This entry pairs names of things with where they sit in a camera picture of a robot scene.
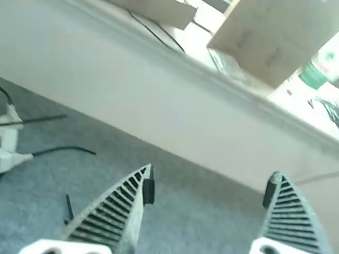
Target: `gray carpet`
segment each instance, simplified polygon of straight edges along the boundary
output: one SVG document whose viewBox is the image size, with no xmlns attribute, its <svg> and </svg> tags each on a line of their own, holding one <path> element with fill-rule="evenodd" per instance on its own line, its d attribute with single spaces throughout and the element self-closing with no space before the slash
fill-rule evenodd
<svg viewBox="0 0 339 254">
<path fill-rule="evenodd" d="M 17 253 L 41 238 L 58 239 L 67 216 L 65 193 L 76 215 L 149 162 L 156 168 L 156 196 L 155 204 L 145 210 L 138 253 L 248 253 L 264 216 L 260 194 L 3 79 L 0 86 L 11 94 L 23 119 L 69 115 L 66 120 L 27 125 L 20 132 L 19 152 L 76 144 L 98 153 L 60 151 L 4 175 L 0 253 Z M 0 95 L 2 112 L 4 102 Z"/>
</svg>

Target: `black cable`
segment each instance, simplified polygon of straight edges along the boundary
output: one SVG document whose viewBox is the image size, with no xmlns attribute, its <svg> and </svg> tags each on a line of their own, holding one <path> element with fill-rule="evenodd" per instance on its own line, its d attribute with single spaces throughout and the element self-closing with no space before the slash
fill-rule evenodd
<svg viewBox="0 0 339 254">
<path fill-rule="evenodd" d="M 177 42 L 177 40 L 174 39 L 174 37 L 168 33 L 159 23 L 155 22 L 155 21 L 152 21 L 154 24 L 156 24 L 161 30 L 163 30 L 163 32 L 165 32 L 168 37 L 170 37 L 172 39 L 172 41 L 175 42 L 175 44 L 178 45 L 178 47 L 182 50 L 182 52 L 186 53 L 185 50 L 183 49 L 183 47 Z"/>
<path fill-rule="evenodd" d="M 66 194 L 66 203 L 67 203 L 67 209 L 68 209 L 68 215 L 69 215 L 69 220 L 64 220 L 64 224 L 65 225 L 68 225 L 69 222 L 71 220 L 74 219 L 74 215 L 73 215 L 73 209 L 72 209 L 72 205 L 70 203 L 70 198 L 69 198 L 69 195 Z"/>
<path fill-rule="evenodd" d="M 8 92 L 5 89 L 3 89 L 2 87 L 0 87 L 0 92 L 2 92 L 7 97 L 8 104 L 13 105 L 13 100 L 10 97 L 10 95 L 8 94 Z"/>
<path fill-rule="evenodd" d="M 129 15 L 135 20 L 137 21 L 139 24 L 141 24 L 144 28 L 146 28 L 148 30 L 148 32 L 150 32 L 155 38 L 158 39 L 158 41 L 160 41 L 165 47 L 167 47 L 168 49 L 177 52 L 175 49 L 173 49 L 172 47 L 170 47 L 169 45 L 167 45 L 162 39 L 160 39 L 159 36 L 157 36 L 147 25 L 143 24 L 143 22 L 141 22 L 140 20 L 138 20 L 129 10 L 126 10 Z"/>
<path fill-rule="evenodd" d="M 11 125 L 17 125 L 17 124 L 40 123 L 40 122 L 59 120 L 59 119 L 67 118 L 67 117 L 68 116 L 65 115 L 65 114 L 53 115 L 53 116 L 43 116 L 43 117 L 36 117 L 36 118 L 31 118 L 31 119 L 26 119 L 26 120 L 16 121 L 16 122 L 0 123 L 0 126 L 11 126 Z"/>
<path fill-rule="evenodd" d="M 38 151 L 38 152 L 32 152 L 32 155 L 34 157 L 37 157 L 37 156 L 40 156 L 40 155 L 45 155 L 47 153 L 56 152 L 56 151 L 60 151 L 60 150 L 78 150 L 78 151 L 88 152 L 92 155 L 96 155 L 96 152 L 93 152 L 91 150 L 88 150 L 88 149 L 82 148 L 82 147 L 78 147 L 78 146 L 54 147 L 54 148 L 50 148 L 50 149 L 46 149 L 46 150 L 42 150 L 42 151 Z"/>
<path fill-rule="evenodd" d="M 69 199 L 69 195 L 68 194 L 66 194 L 66 203 L 67 203 L 69 218 L 70 218 L 70 220 L 73 220 L 74 219 L 74 215 L 73 215 L 72 205 L 70 204 L 70 199 Z"/>
</svg>

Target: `windowsill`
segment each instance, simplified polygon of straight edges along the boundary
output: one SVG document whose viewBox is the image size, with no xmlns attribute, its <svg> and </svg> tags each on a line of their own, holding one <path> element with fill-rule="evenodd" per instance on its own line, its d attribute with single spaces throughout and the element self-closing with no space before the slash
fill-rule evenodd
<svg viewBox="0 0 339 254">
<path fill-rule="evenodd" d="M 114 17 L 115 20 L 119 20 L 121 25 L 128 26 L 133 28 L 134 30 L 138 30 L 139 33 L 142 33 L 145 37 L 149 40 L 154 42 L 158 42 L 157 39 L 150 34 L 143 26 L 138 24 L 125 10 L 118 8 L 114 5 L 110 5 L 109 10 L 102 9 L 100 12 L 104 13 L 104 19 L 111 20 Z M 154 23 L 143 19 L 142 17 L 138 17 L 145 25 L 147 25 L 154 33 L 156 33 L 166 44 L 168 44 L 173 49 L 177 49 L 178 53 L 181 53 L 180 48 L 173 42 L 173 40 L 160 28 L 158 28 Z M 190 23 L 185 30 L 180 30 L 172 27 L 168 27 L 163 25 L 163 28 L 168 31 L 176 41 L 184 48 L 186 55 L 191 58 L 187 59 L 187 65 L 195 63 L 195 66 L 192 64 L 192 69 L 208 69 L 208 72 L 214 72 L 213 79 L 216 80 L 223 80 L 224 86 L 230 86 L 229 89 L 231 90 L 238 90 L 237 93 L 243 93 L 242 96 L 250 98 L 250 100 L 255 100 L 257 105 L 271 117 L 277 117 L 279 119 L 284 119 L 284 121 L 289 122 L 290 124 L 294 125 L 297 129 L 301 130 L 302 132 L 309 133 L 312 137 L 317 137 L 322 142 L 330 142 L 335 147 L 339 149 L 339 131 L 333 130 L 332 128 L 324 128 L 319 125 L 314 124 L 313 121 L 308 121 L 307 119 L 300 117 L 300 114 L 296 114 L 295 112 L 289 110 L 287 107 L 282 107 L 281 104 L 270 100 L 270 94 L 273 92 L 273 89 L 268 87 L 266 84 L 260 82 L 259 80 L 255 79 L 253 76 L 248 75 L 252 83 L 252 86 L 248 86 L 247 82 L 239 82 L 239 80 L 234 80 L 232 84 L 230 84 L 231 77 L 228 75 L 223 77 L 221 73 L 219 73 L 211 55 L 206 48 L 208 41 L 211 39 L 212 35 L 205 31 L 204 29 L 198 27 L 194 23 Z"/>
</svg>

